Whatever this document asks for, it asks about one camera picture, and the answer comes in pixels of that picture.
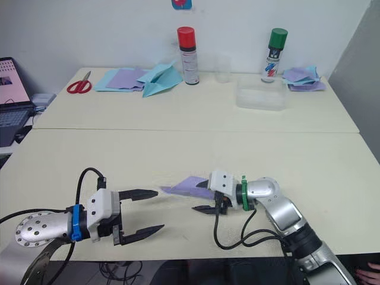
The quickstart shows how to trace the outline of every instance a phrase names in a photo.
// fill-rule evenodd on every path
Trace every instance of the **white table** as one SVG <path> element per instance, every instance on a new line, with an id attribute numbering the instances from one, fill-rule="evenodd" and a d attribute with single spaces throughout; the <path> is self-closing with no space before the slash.
<path id="1" fill-rule="evenodd" d="M 33 207 L 73 205 L 77 180 L 86 167 L 107 177 L 109 189 L 157 189 L 189 175 L 207 177 L 219 168 L 271 176 L 335 254 L 380 252 L 378 210 L 380 167 L 359 134 L 259 134 L 232 132 L 100 131 L 35 129 L 0 172 L 0 216 Z M 96 189 L 85 178 L 81 202 Z M 165 227 L 146 240 L 113 246 L 110 237 L 79 242 L 73 260 L 145 260 L 280 256 L 276 241 L 254 248 L 219 249 L 214 218 L 191 209 L 207 200 L 160 193 L 124 202 L 126 234 L 147 226 Z M 236 241 L 249 213 L 230 210 L 220 219 L 220 240 Z M 0 228 L 1 248 L 19 218 Z M 250 229 L 271 224 L 259 207 Z M 63 259 L 66 249 L 53 257 Z"/>
<path id="2" fill-rule="evenodd" d="M 108 68 L 81 68 L 72 80 L 97 83 Z M 252 75 L 259 81 L 259 75 Z M 142 98 L 142 92 L 68 94 L 66 86 L 35 128 L 150 129 L 229 132 L 359 132 L 329 86 L 314 93 L 290 92 L 281 112 L 242 109 L 235 103 L 236 82 L 217 83 L 202 73 L 197 85 L 180 83 L 168 92 Z"/>

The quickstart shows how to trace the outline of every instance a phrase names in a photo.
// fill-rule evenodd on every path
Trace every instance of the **red scissors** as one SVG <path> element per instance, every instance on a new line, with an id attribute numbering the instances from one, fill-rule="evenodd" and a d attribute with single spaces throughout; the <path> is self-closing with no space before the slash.
<path id="1" fill-rule="evenodd" d="M 89 71 L 85 75 L 85 77 L 83 77 L 82 80 L 76 81 L 73 84 L 71 84 L 69 87 L 67 87 L 67 92 L 70 94 L 75 94 L 75 93 L 83 94 L 83 93 L 89 92 L 92 88 L 92 84 L 88 80 L 88 78 L 90 77 L 90 74 L 91 74 L 91 71 Z"/>

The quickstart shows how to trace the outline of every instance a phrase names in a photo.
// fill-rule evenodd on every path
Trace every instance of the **laptop screen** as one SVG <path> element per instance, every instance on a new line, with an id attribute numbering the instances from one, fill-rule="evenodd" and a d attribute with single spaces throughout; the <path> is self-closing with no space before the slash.
<path id="1" fill-rule="evenodd" d="M 18 76 L 13 60 L 0 60 L 0 105 L 29 102 L 29 96 Z"/>

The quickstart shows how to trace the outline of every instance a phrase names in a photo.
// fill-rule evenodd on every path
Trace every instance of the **clear plastic container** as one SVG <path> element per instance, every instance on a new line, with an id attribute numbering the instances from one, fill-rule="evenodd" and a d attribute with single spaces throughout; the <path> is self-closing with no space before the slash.
<path id="1" fill-rule="evenodd" d="M 241 108 L 283 110 L 286 108 L 288 89 L 281 77 L 265 83 L 255 74 L 241 75 L 237 81 L 236 104 Z"/>

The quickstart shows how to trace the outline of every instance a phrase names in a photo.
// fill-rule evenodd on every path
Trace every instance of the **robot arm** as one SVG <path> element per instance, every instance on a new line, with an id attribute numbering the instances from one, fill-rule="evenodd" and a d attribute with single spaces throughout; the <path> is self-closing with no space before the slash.
<path id="1" fill-rule="evenodd" d="M 308 284 L 356 284 L 331 249 L 319 239 L 297 207 L 280 191 L 277 181 L 264 177 L 239 183 L 231 174 L 214 171 L 208 188 L 227 197 L 233 208 L 253 210 L 256 203 L 264 206 L 277 233 L 288 244 L 300 270 L 307 274 Z"/>
<path id="2" fill-rule="evenodd" d="M 121 201 L 149 199 L 158 193 L 142 189 L 113 192 L 105 189 L 105 182 L 103 186 L 87 200 L 87 211 L 76 204 L 63 213 L 42 211 L 22 220 L 14 238 L 0 253 L 0 285 L 41 284 L 51 256 L 64 244 L 88 238 L 97 242 L 103 236 L 113 235 L 114 245 L 126 245 L 145 239 L 164 226 L 124 236 Z"/>

